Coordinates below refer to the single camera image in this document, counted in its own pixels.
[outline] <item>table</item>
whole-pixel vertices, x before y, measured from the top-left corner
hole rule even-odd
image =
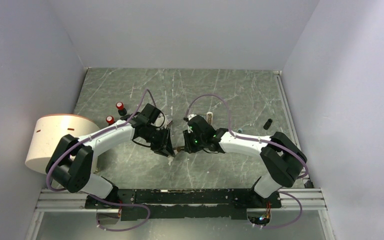
[[[144,89],[150,89],[157,107],[172,118],[171,141],[184,145],[183,121],[191,101],[205,93],[216,93],[230,107],[232,129],[244,134],[266,136],[280,131],[294,140],[286,106],[272,71],[227,69],[149,69],[89,68],[74,114],[94,121],[100,128],[108,124],[108,115],[118,118],[116,102],[123,102],[132,113]],[[146,96],[144,103],[150,103]],[[214,128],[227,128],[224,105],[215,97],[196,101],[190,113],[214,113]],[[268,130],[263,125],[273,123]],[[208,154],[180,152],[169,159],[148,148],[127,142],[110,149],[98,158],[97,173],[119,188],[191,189],[250,188],[267,169],[261,159],[242,154]],[[297,180],[294,187],[303,188]]]

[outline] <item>green marble tabletop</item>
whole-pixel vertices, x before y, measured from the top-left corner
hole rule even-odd
[[[216,93],[231,109],[232,129],[244,134],[266,136],[276,131],[292,138],[279,84],[272,71],[226,69],[148,69],[89,68],[74,113],[93,120],[100,128],[108,124],[106,116],[119,117],[116,102],[123,102],[131,113],[145,88],[150,89],[157,107],[172,118],[171,141],[184,145],[183,121],[190,102],[197,96]],[[227,128],[224,105],[214,97],[203,97],[190,113],[214,113],[214,128]],[[263,125],[273,119],[269,130]],[[261,159],[242,154],[180,152],[170,162],[148,148],[127,142],[98,158],[98,175],[119,188],[191,189],[250,188],[268,174]],[[302,179],[295,183],[303,187]]]

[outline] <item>white wall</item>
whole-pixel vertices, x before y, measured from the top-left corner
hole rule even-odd
[[[280,70],[319,0],[49,0],[87,67]]]
[[[85,71],[44,0],[0,0],[0,240],[25,238],[45,175],[24,165],[36,120],[70,113]]]
[[[384,239],[384,0],[321,0],[282,79],[337,239]]]

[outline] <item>red cap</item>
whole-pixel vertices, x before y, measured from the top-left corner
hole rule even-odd
[[[115,106],[117,107],[118,110],[123,110],[123,109],[125,109],[125,105],[124,105],[121,101],[117,102],[117,103],[115,104]]]
[[[114,120],[114,117],[113,117],[113,116],[107,116],[107,117],[105,118],[105,121],[106,121],[109,125],[111,125],[111,124],[113,124],[113,123],[116,122],[116,121]]]

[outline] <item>beige cylindrical container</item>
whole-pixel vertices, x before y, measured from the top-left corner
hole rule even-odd
[[[73,137],[80,137],[98,130],[99,127],[93,121],[82,116],[72,114],[43,116],[36,122],[25,165],[36,172],[46,174],[45,168],[63,136],[71,134]],[[97,157],[94,156],[92,173],[96,167]]]

